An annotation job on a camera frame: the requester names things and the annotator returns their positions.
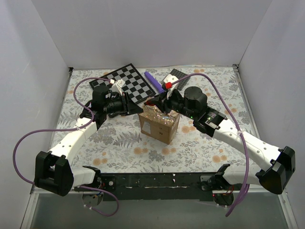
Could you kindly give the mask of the red black utility knife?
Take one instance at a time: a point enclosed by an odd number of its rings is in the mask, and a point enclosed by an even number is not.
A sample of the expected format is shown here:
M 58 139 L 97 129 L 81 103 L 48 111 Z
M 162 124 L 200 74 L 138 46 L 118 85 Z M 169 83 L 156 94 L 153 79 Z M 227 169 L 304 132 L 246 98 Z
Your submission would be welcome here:
M 153 99 L 147 100 L 144 104 L 147 106 L 156 106 L 157 108 L 160 106 L 159 101 Z

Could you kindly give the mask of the brown cardboard express box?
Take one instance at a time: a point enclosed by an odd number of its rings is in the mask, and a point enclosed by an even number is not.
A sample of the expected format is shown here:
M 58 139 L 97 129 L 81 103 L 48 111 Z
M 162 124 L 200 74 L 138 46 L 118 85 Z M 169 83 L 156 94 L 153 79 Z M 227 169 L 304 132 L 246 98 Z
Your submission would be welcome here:
M 170 118 L 156 106 L 143 105 L 142 108 L 143 113 L 138 114 L 141 133 L 169 145 L 176 135 L 180 114 Z

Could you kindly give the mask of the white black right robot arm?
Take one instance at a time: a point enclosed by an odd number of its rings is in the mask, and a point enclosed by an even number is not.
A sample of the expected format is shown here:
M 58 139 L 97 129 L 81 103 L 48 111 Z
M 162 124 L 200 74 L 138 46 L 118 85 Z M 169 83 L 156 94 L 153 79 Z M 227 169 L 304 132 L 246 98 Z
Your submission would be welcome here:
M 280 195 L 295 171 L 295 151 L 292 148 L 278 148 L 243 132 L 226 115 L 210 107 L 206 94 L 196 86 L 187 88 L 183 95 L 176 89 L 163 92 L 144 104 L 156 106 L 164 114 L 175 111 L 192 119 L 198 131 L 245 155 L 244 167 L 221 166 L 214 175 L 202 181 L 205 188 L 220 190 L 245 183 L 260 185 Z

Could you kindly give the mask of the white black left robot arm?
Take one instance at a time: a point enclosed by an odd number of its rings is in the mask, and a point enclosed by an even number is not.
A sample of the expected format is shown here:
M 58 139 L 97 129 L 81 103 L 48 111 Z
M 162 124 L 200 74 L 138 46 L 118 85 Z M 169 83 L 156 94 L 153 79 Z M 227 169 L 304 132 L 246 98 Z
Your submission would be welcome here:
M 83 144 L 95 134 L 106 121 L 107 115 L 122 116 L 142 113 L 128 93 L 112 92 L 107 86 L 93 90 L 92 99 L 86 103 L 76 129 L 68 133 L 48 152 L 39 152 L 35 161 L 35 186 L 65 196 L 74 187 L 102 186 L 100 170 L 91 166 L 71 169 L 71 163 Z

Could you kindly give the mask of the dark grey studded baseplate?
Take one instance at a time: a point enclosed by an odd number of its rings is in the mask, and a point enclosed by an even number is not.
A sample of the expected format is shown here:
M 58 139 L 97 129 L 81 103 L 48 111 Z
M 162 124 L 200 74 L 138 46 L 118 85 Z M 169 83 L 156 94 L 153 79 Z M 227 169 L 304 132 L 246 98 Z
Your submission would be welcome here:
M 177 70 L 177 69 L 172 69 L 172 71 L 170 72 L 171 75 L 175 76 L 178 80 L 182 79 L 183 77 L 185 77 L 187 74 Z M 181 80 L 178 84 L 177 84 L 177 89 L 179 91 L 182 91 L 183 88 L 187 85 L 187 83 L 189 82 L 190 77 L 185 78 L 183 80 Z

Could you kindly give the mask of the floral patterned table mat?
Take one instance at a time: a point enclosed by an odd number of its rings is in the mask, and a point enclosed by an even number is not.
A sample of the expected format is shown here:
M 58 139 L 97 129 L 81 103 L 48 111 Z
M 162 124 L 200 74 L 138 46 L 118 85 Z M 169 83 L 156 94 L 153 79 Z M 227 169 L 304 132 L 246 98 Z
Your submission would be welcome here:
M 208 104 L 236 118 L 241 129 L 256 131 L 232 67 L 181 68 L 207 95 Z M 221 165 L 245 167 L 245 156 L 226 143 L 200 133 L 191 119 L 145 106 L 144 113 L 108 118 L 73 158 L 71 167 L 102 172 L 215 172 Z

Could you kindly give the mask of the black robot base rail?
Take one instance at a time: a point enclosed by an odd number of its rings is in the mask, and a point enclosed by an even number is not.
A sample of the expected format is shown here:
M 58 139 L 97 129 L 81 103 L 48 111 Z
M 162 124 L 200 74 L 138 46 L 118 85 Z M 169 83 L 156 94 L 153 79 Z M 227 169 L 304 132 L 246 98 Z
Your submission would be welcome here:
M 215 173 L 108 173 L 99 174 L 91 187 L 97 188 L 104 201 L 118 200 L 198 200 L 230 206 L 233 191 L 241 185 L 218 182 Z

